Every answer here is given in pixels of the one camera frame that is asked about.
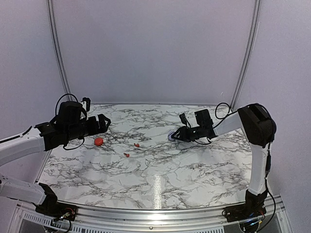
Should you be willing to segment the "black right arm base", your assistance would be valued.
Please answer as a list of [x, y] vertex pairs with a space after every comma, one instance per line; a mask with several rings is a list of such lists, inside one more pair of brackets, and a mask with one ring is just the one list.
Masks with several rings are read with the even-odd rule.
[[267, 190], [258, 195], [252, 194], [247, 190], [245, 193], [245, 203], [225, 207], [222, 215], [226, 218], [227, 222], [234, 222], [266, 214], [264, 201], [267, 195]]

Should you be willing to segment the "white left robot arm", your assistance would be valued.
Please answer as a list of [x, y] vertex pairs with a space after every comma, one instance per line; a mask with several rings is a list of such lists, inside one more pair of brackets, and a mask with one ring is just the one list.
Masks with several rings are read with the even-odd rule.
[[[58, 113], [49, 121], [30, 127], [27, 131], [1, 140], [0, 164], [18, 160], [25, 156], [48, 152], [59, 146], [66, 147], [71, 140], [84, 140], [87, 136], [105, 133], [111, 120], [103, 114], [88, 117], [88, 99], [82, 102], [61, 103]], [[42, 205], [51, 216], [61, 212], [61, 204], [51, 188], [42, 183], [28, 183], [1, 175], [0, 195], [35, 205]]]

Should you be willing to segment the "purple charging case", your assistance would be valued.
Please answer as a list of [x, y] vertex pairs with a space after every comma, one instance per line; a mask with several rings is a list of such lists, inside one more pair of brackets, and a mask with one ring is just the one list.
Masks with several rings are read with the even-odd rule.
[[168, 140], [169, 141], [174, 141], [175, 139], [173, 138], [175, 131], [169, 131], [168, 133]]

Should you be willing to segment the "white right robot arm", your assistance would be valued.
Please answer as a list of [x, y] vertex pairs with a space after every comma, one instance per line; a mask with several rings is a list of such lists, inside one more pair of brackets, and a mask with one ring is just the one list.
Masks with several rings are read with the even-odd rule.
[[191, 127], [184, 114], [180, 114], [183, 126], [168, 134], [170, 141], [195, 142], [206, 138], [208, 143], [223, 134], [242, 130], [252, 151], [251, 180], [245, 194], [245, 203], [241, 206], [244, 217], [252, 217], [268, 195], [267, 177], [271, 169], [271, 144], [275, 139], [276, 123], [267, 109], [253, 103], [228, 112], [214, 122], [207, 109], [194, 113], [197, 126]]

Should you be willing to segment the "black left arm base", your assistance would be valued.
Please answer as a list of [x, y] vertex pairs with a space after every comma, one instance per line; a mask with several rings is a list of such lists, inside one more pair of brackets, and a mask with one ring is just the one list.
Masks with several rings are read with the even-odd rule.
[[57, 220], [60, 220], [61, 216], [69, 213], [69, 216], [64, 217], [64, 219], [70, 221], [75, 220], [78, 210], [76, 205], [59, 202], [57, 195], [47, 184], [39, 183], [38, 185], [43, 188], [46, 196], [41, 204], [35, 204], [36, 212], [54, 217]]

